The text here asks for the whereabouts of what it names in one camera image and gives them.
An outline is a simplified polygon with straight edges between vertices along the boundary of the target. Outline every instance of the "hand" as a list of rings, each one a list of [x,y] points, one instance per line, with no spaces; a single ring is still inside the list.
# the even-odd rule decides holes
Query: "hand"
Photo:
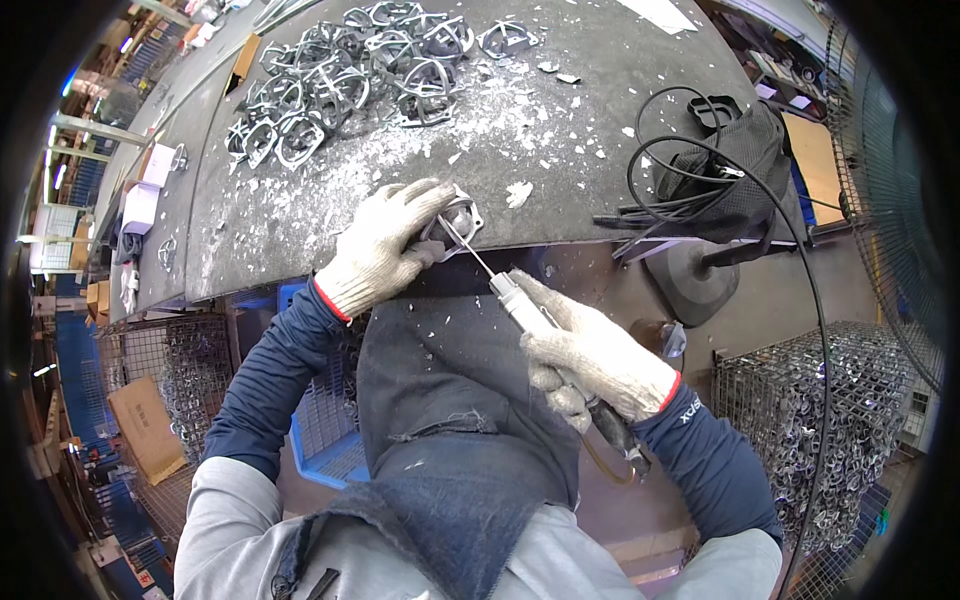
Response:
[[[510,277],[530,299],[547,309],[561,329],[524,333],[520,346],[530,357],[530,383],[575,429],[590,427],[583,396],[564,385],[557,368],[580,377],[629,424],[652,417],[675,390],[680,374],[595,308],[555,292],[519,270]]]
[[[391,298],[417,274],[444,257],[444,243],[417,242],[422,229],[456,196],[435,179],[385,185],[357,206],[353,223],[337,238],[337,254],[314,276],[335,312],[352,319]]]

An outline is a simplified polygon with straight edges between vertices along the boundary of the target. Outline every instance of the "black cable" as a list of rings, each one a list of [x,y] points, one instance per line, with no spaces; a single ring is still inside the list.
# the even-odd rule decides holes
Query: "black cable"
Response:
[[[650,103],[653,101],[654,98],[657,98],[661,94],[674,89],[685,89],[685,90],[691,91],[707,103],[707,106],[710,109],[710,113],[713,116],[713,123],[716,125],[716,128],[717,128],[716,146],[711,146],[707,144],[707,142],[705,141],[701,141],[701,140],[694,139],[692,137],[687,137],[684,135],[662,135],[660,137],[656,137],[646,142],[640,139],[640,118],[643,115],[643,111],[646,110],[646,108],[650,105]],[[636,152],[631,157],[630,162],[627,165],[627,187],[629,188],[631,196],[634,197],[634,200],[636,201],[637,206],[642,210],[642,212],[647,213],[647,215],[652,217],[657,222],[652,226],[650,226],[648,229],[646,229],[642,234],[640,234],[640,236],[636,240],[628,242],[623,247],[621,247],[618,250],[618,252],[620,252],[621,254],[626,252],[626,250],[632,247],[638,240],[641,240],[647,235],[649,235],[651,231],[655,230],[657,227],[661,226],[663,223],[668,223],[668,222],[682,223],[685,221],[690,221],[695,219],[696,217],[703,214],[706,210],[709,210],[711,207],[713,207],[718,202],[720,202],[723,196],[723,193],[725,191],[723,189],[712,190],[711,192],[707,192],[705,194],[699,194],[697,196],[693,196],[690,198],[677,199],[677,200],[662,199],[660,198],[660,195],[658,193],[656,195],[657,200],[665,201],[665,202],[661,202],[660,205],[647,204],[637,194],[636,188],[634,185],[634,179],[633,179],[633,173],[634,173],[634,168],[636,166],[636,162],[644,153],[646,153],[657,164],[664,167],[668,171],[671,171],[673,173],[676,173],[688,179],[702,180],[702,181],[719,183],[719,184],[732,184],[740,180],[740,178],[729,179],[729,180],[718,179],[718,178],[705,178],[704,176],[700,176],[695,173],[686,172],[682,169],[674,167],[671,164],[667,164],[663,162],[654,154],[649,152],[649,148],[651,146],[661,142],[665,142],[665,141],[680,141],[680,142],[686,142],[688,144],[693,144],[694,146],[698,146],[708,151],[708,156],[706,160],[704,162],[699,163],[694,168],[698,168],[698,169],[702,168],[706,164],[714,162],[714,156],[719,156],[720,158],[726,161],[727,166],[733,167],[736,170],[743,172],[743,177],[748,177],[754,183],[756,183],[760,187],[760,189],[762,189],[764,193],[766,193],[766,195],[770,197],[770,201],[773,203],[774,208],[783,218],[783,221],[787,224],[787,228],[789,228],[790,234],[793,236],[793,239],[797,244],[797,250],[800,253],[800,258],[804,263],[806,278],[810,282],[810,292],[813,295],[813,303],[817,311],[817,325],[820,327],[820,342],[823,345],[823,351],[824,351],[824,416],[823,416],[823,423],[821,425],[821,430],[824,432],[824,439],[825,440],[828,439],[829,433],[830,433],[829,417],[832,410],[831,386],[832,386],[833,377],[832,377],[832,366],[830,364],[830,359],[829,359],[830,348],[829,348],[829,338],[827,334],[827,320],[826,320],[826,317],[824,316],[824,307],[820,297],[820,290],[817,287],[817,280],[813,274],[813,270],[810,267],[809,258],[806,255],[806,248],[802,241],[803,236],[799,231],[797,231],[794,224],[790,221],[790,218],[786,214],[786,211],[783,209],[783,204],[780,203],[780,198],[777,197],[777,194],[774,193],[774,191],[770,188],[770,186],[766,183],[766,181],[758,177],[756,173],[754,173],[752,170],[738,164],[730,156],[728,156],[726,153],[722,152],[719,149],[720,136],[722,134],[721,133],[722,128],[720,127],[720,119],[718,118],[717,111],[714,108],[713,103],[698,89],[695,89],[693,87],[689,87],[686,85],[673,85],[658,91],[656,94],[651,95],[650,98],[647,98],[647,100],[640,106],[640,109],[636,113],[635,125],[636,126],[634,129],[634,132],[636,135],[636,140],[640,143],[640,147],[636,150]],[[665,209],[672,209],[672,210],[670,211],[669,214],[667,214],[664,212]],[[636,224],[640,224],[642,222],[641,216],[635,215],[633,211],[621,210],[619,216],[616,217],[616,219],[618,219],[617,221],[618,224],[622,224],[624,226],[626,226],[627,224],[630,224],[632,221],[633,223],[636,223]],[[800,559],[800,556],[803,554],[803,540],[807,530],[809,529],[810,522],[812,521],[812,517],[814,513],[813,502],[816,499],[818,490],[820,489],[820,481],[823,478],[823,474],[824,474],[824,462],[825,462],[826,456],[827,456],[827,453],[823,450],[817,455],[817,464],[816,464],[816,468],[813,471],[813,481],[811,482],[810,500],[807,503],[806,512],[804,513],[804,522],[801,525],[800,532],[798,533],[797,547],[794,549],[793,555],[790,558],[790,564],[787,567],[786,574],[783,577],[783,583],[780,585],[780,591],[777,594],[777,600],[781,600],[786,594],[787,590],[789,589],[790,581],[793,578],[793,573],[797,568],[797,564]]]
[[[820,342],[823,345],[824,349],[824,417],[823,423],[821,425],[821,430],[824,432],[824,439],[828,439],[830,433],[830,412],[832,410],[832,394],[831,394],[831,383],[832,383],[832,366],[830,365],[829,359],[829,338],[827,335],[827,320],[824,316],[824,307],[820,298],[820,290],[817,287],[816,277],[813,275],[813,270],[810,267],[809,258],[806,255],[806,248],[804,243],[801,241],[801,234],[796,230],[794,224],[790,221],[790,218],[786,214],[786,211],[783,209],[783,204],[780,203],[780,199],[777,198],[777,194],[774,193],[770,186],[767,185],[766,181],[758,177],[750,169],[741,166],[735,160],[730,158],[727,154],[723,153],[717,148],[709,146],[706,142],[703,142],[698,139],[693,139],[692,137],[685,137],[683,135],[662,135],[661,137],[656,137],[645,142],[640,146],[640,151],[645,150],[647,147],[658,144],[665,141],[682,141],[693,144],[694,146],[699,146],[704,150],[708,150],[724,160],[726,160],[730,166],[733,168],[743,171],[744,177],[749,177],[751,180],[756,183],[760,189],[762,189],[767,196],[770,197],[770,201],[774,204],[774,207],[777,209],[777,212],[783,217],[783,221],[787,224],[787,227],[790,229],[790,234],[793,235],[794,241],[797,243],[797,251],[800,253],[800,259],[804,263],[804,270],[806,271],[806,278],[810,282],[810,292],[813,294],[813,303],[817,311],[817,325],[820,327]],[[801,525],[800,532],[797,535],[797,547],[793,552],[793,556],[790,558],[790,565],[787,567],[786,575],[783,578],[783,584],[780,587],[780,593],[777,595],[778,600],[783,598],[783,595],[786,593],[787,588],[790,585],[790,580],[793,578],[793,572],[797,568],[797,561],[800,556],[803,554],[802,542],[806,530],[809,529],[810,522],[813,520],[813,501],[816,499],[816,494],[820,490],[820,480],[823,478],[824,474],[824,461],[826,459],[827,453],[822,449],[817,455],[817,466],[813,471],[813,481],[811,484],[810,491],[810,501],[807,503],[806,512],[804,514],[804,523]]]

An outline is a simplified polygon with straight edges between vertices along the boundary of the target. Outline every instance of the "metal cage bin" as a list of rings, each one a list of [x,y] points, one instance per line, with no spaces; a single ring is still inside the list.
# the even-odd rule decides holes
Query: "metal cage bin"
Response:
[[[834,323],[828,338],[832,410],[826,436],[819,330],[718,359],[713,373],[714,415],[729,419],[753,444],[770,479],[787,547],[806,556],[840,552],[857,540],[861,498],[897,448],[915,378],[886,327]],[[825,470],[814,491],[820,452],[826,452]],[[813,520],[797,540],[809,506]]]

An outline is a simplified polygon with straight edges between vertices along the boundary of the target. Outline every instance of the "metal basket of parts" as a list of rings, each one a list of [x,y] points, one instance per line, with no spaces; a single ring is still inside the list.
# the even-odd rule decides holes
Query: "metal basket of parts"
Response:
[[[854,541],[861,499],[897,449],[915,371],[885,326],[828,326],[832,408],[824,427],[824,354],[810,331],[717,360],[712,410],[747,436],[770,479],[786,545],[805,556]],[[824,455],[816,491],[814,472]],[[813,520],[797,540],[806,511]]]
[[[290,306],[306,283],[277,291],[277,309]],[[370,313],[350,325],[353,337],[327,356],[327,369],[307,386],[290,425],[294,462],[300,476],[335,490],[351,481],[370,481],[356,411],[356,366]]]

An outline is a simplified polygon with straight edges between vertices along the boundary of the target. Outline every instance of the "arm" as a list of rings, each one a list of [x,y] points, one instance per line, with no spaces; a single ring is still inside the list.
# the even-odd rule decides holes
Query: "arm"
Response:
[[[575,427],[589,427],[584,399],[554,368],[576,373],[657,455],[680,488],[704,541],[757,528],[777,544],[782,533],[759,458],[727,420],[718,420],[675,372],[603,313],[511,276],[563,329],[524,334],[533,385]]]
[[[213,560],[229,564],[239,560],[238,552],[263,554],[244,548],[272,547],[282,515],[274,485],[280,448],[303,391],[326,367],[327,354],[353,317],[443,256],[441,242],[406,245],[454,194],[453,185],[436,180],[377,190],[357,207],[353,224],[337,240],[337,255],[313,285],[274,317],[233,377],[206,434],[177,553],[180,582],[194,580]]]

